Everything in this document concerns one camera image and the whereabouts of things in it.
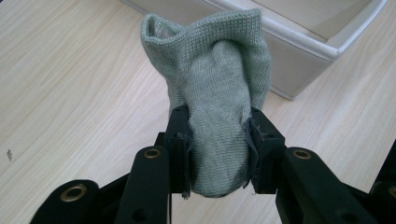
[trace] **wood grain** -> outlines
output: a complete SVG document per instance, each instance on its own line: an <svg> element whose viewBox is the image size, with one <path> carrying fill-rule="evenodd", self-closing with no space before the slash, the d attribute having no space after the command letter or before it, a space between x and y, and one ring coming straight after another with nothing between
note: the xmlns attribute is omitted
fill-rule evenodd
<svg viewBox="0 0 396 224"><path fill-rule="evenodd" d="M396 2L295 101L264 113L290 147L316 151L368 191L396 137ZM118 0L0 4L0 223L28 223L63 183L103 186L165 129L166 84L140 44L143 15ZM275 197L174 196L175 223L279 223Z"/></svg>

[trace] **sock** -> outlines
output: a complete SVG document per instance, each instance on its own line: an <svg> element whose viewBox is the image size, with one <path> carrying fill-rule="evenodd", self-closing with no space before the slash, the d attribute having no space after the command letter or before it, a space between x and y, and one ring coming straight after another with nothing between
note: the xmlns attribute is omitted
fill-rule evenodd
<svg viewBox="0 0 396 224"><path fill-rule="evenodd" d="M166 80L170 111L189 107L192 191L218 198L239 189L249 179L245 124L270 87L260 11L220 12L187 27L147 15L141 39Z"/></svg>

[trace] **brass grommet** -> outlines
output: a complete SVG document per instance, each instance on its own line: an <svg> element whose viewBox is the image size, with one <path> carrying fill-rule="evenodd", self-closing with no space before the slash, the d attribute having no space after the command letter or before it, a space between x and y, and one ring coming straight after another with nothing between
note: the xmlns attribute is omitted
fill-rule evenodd
<svg viewBox="0 0 396 224"><path fill-rule="evenodd" d="M68 188L61 194L61 200L65 203L71 203L82 198L87 193L87 187L83 184L75 185Z"/></svg>
<svg viewBox="0 0 396 224"><path fill-rule="evenodd" d="M154 159L161 156L161 151L156 148L152 148L145 151L145 157L148 159Z"/></svg>
<svg viewBox="0 0 396 224"><path fill-rule="evenodd" d="M396 199L396 186L392 186L388 189L389 194Z"/></svg>
<svg viewBox="0 0 396 224"><path fill-rule="evenodd" d="M302 160L309 160L312 158L309 152L300 149L293 150L293 155L298 159L302 159Z"/></svg>

